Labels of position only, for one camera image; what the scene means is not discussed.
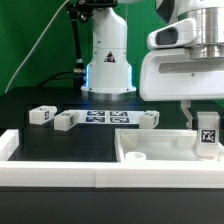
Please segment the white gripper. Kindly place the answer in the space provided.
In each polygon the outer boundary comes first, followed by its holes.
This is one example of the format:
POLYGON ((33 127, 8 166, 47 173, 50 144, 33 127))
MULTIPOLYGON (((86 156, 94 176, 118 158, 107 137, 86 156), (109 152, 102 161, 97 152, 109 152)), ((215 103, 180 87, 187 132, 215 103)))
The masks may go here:
POLYGON ((142 62, 140 96, 144 101, 181 101, 192 129, 190 100, 224 99, 224 59, 191 60, 188 49, 156 50, 142 62))

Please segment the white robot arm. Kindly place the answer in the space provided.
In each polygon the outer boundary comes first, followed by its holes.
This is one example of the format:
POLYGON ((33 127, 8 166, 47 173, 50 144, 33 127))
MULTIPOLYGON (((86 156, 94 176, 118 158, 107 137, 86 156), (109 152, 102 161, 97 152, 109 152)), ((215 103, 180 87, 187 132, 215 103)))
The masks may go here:
MULTIPOLYGON (((89 94, 115 98, 133 92, 126 59, 127 25, 115 12, 119 3, 137 0, 82 0, 80 10, 94 20, 93 58, 87 66, 89 94)), ((147 38, 138 91, 145 101, 181 102, 224 99, 224 0, 155 0, 166 26, 147 38)))

